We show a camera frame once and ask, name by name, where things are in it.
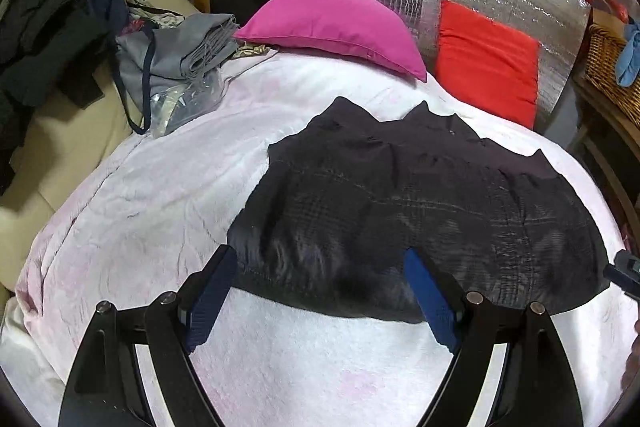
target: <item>black cloth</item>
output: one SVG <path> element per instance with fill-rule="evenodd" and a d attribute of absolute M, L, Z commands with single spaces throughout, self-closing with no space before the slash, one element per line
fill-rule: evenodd
<path fill-rule="evenodd" d="M 78 107 L 102 97 L 93 78 L 126 26 L 124 0 L 12 0 L 0 22 L 0 194 L 33 109 L 57 87 Z"/>
<path fill-rule="evenodd" d="M 555 314 L 608 285 L 593 218 L 542 152 L 517 155 L 425 103 L 381 123 L 336 98 L 269 160 L 227 234 L 236 285 L 256 295 L 422 321 L 402 275 L 409 247 L 508 307 L 538 300 Z"/>

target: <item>metal bolt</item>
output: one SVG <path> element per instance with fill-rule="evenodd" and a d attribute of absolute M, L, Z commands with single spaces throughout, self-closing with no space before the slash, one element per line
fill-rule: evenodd
<path fill-rule="evenodd" d="M 537 315 L 542 315 L 546 311 L 545 307 L 537 301 L 532 302 L 529 307 Z"/>
<path fill-rule="evenodd" d="M 175 292 L 164 292 L 160 296 L 160 303 L 161 304 L 171 304 L 172 302 L 175 301 L 175 298 L 176 298 Z"/>
<path fill-rule="evenodd" d="M 484 297 L 482 297 L 481 293 L 478 292 L 469 292 L 466 294 L 466 300 L 468 300 L 471 304 L 481 304 L 484 301 Z"/>
<path fill-rule="evenodd" d="M 100 314 L 104 315 L 106 312 L 111 310 L 111 303 L 109 301 L 100 301 L 95 305 L 95 310 Z"/>

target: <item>dark pleated fabric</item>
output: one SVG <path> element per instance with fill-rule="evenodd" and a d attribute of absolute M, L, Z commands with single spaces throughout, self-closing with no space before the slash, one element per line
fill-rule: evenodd
<path fill-rule="evenodd" d="M 231 225 L 236 285 L 341 317 L 424 320 L 402 256 L 428 253 L 464 290 L 551 313 L 604 290 L 590 213 L 541 151 L 510 152 L 426 103 L 379 122 L 336 98 L 269 147 L 270 166 Z"/>

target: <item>wicker basket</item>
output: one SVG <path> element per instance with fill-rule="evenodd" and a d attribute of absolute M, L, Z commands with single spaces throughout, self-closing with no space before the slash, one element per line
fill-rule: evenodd
<path fill-rule="evenodd" d="M 636 127 L 640 127 L 640 80 L 636 78 L 629 87 L 620 87 L 616 82 L 616 62 L 626 41 L 597 24 L 591 25 L 589 33 L 588 81 L 616 104 Z"/>

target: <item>blue glove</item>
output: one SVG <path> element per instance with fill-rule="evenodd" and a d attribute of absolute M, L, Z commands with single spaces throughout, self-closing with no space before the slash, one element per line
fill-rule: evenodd
<path fill-rule="evenodd" d="M 616 80 L 619 86 L 629 87 L 640 72 L 640 23 L 625 26 L 625 39 L 628 42 L 616 62 Z"/>

